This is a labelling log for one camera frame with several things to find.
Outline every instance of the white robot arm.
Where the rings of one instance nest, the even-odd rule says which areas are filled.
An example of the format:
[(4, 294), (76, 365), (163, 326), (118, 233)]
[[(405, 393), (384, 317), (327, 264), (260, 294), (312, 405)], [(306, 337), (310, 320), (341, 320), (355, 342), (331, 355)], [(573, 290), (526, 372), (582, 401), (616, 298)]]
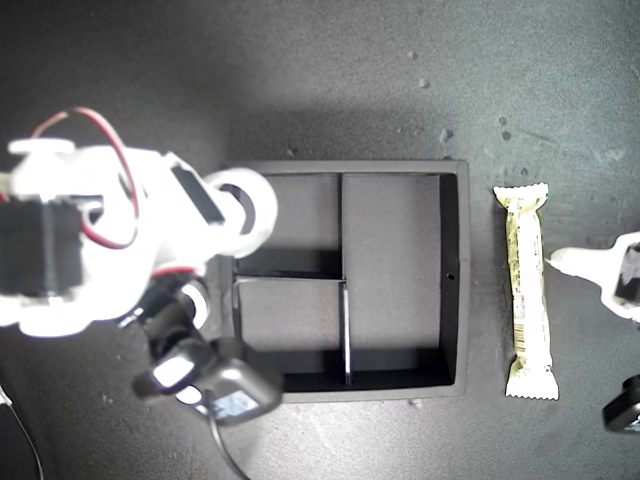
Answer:
[[(95, 112), (79, 113), (83, 111), (109, 128)], [(248, 169), (202, 180), (172, 153), (119, 148), (117, 142), (76, 149), (68, 140), (30, 138), (11, 142), (9, 150), (23, 160), (0, 180), (0, 214), (5, 211), (0, 240), (5, 257), (11, 257), (0, 262), (0, 326), (18, 323), (28, 335), (70, 335), (92, 321), (122, 317), (152, 277), (175, 271), (203, 274), (215, 255), (249, 255), (270, 236), (276, 221), (278, 204), (271, 185)], [(221, 190), (224, 185), (241, 189), (253, 203), (251, 232), (242, 234), (245, 210)], [(27, 204), (30, 210), (22, 208)], [(63, 206), (64, 213), (56, 211)], [(28, 232), (11, 220), (37, 218), (48, 210), (69, 224), (79, 219), (77, 236), (73, 238), (73, 226), (53, 234)], [(38, 234), (41, 239), (33, 238)], [(31, 242), (24, 242), (26, 235)], [(42, 258), (43, 278), (22, 278), (33, 277), (33, 272), (19, 268), (25, 258), (18, 257), (32, 258), (30, 247), (47, 241), (54, 245), (49, 257)], [(74, 244), (81, 270), (69, 272), (70, 280), (60, 270), (73, 269), (75, 262), (67, 259)], [(61, 258), (68, 264), (61, 264)], [(62, 285), (61, 279), (55, 279), (56, 288), (47, 285), (46, 277), (52, 275), (61, 276)]]

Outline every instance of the black object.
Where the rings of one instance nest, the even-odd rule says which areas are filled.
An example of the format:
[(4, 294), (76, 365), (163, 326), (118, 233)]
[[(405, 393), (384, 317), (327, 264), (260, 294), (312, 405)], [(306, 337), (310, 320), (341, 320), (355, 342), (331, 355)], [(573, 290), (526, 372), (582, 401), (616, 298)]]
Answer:
[(280, 213), (271, 239), (235, 263), (226, 311), (284, 375), (285, 401), (461, 394), (466, 162), (245, 166), (267, 176)]
[[(153, 368), (135, 378), (134, 391), (153, 400), (197, 388), (202, 398), (192, 406), (222, 425), (273, 410), (282, 400), (282, 378), (265, 368), (244, 342), (233, 338), (207, 342), (200, 335), (193, 325), (194, 304), (181, 292), (189, 280), (193, 277), (186, 274), (160, 277), (129, 317), (141, 324), (153, 360)], [(158, 368), (176, 359), (191, 368), (177, 381), (163, 384)]]
[(607, 430), (618, 433), (640, 433), (640, 375), (622, 384), (622, 393), (602, 409)]
[(0, 293), (64, 295), (82, 283), (78, 208), (69, 203), (0, 203)]
[(211, 197), (193, 172), (185, 170), (182, 167), (173, 167), (171, 172), (175, 175), (178, 183), (180, 183), (184, 191), (187, 192), (187, 195), (189, 195), (189, 198), (207, 223), (211, 224), (224, 221), (222, 213), (220, 213), (220, 210), (218, 210), (216, 204), (213, 203)]

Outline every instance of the wrapped snack bar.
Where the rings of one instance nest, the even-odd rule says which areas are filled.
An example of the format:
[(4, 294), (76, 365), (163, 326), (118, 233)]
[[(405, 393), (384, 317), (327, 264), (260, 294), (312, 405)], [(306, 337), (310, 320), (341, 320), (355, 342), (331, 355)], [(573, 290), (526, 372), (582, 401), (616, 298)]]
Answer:
[(506, 394), (557, 400), (558, 384), (551, 371), (542, 237), (537, 214), (547, 200), (549, 186), (540, 183), (527, 187), (495, 187), (493, 191), (507, 209), (507, 254), (513, 293), (516, 359), (509, 371)]

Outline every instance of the black box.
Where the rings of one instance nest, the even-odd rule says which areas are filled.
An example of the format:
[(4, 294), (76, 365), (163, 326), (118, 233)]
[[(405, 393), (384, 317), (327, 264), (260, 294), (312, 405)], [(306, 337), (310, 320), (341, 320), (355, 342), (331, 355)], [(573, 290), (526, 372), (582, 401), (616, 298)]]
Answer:
[(0, 202), (0, 293), (46, 298), (80, 285), (81, 230), (75, 205)]
[(464, 391), (464, 161), (273, 161), (272, 238), (236, 261), (236, 334), (285, 376), (285, 401)]

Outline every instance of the black tray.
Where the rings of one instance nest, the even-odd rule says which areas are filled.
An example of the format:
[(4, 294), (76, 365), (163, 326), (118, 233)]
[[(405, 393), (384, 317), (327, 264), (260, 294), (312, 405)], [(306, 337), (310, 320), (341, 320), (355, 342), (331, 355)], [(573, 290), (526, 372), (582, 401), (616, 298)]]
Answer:
[(464, 391), (464, 161), (272, 161), (272, 238), (234, 262), (234, 330), (285, 376), (285, 401)]

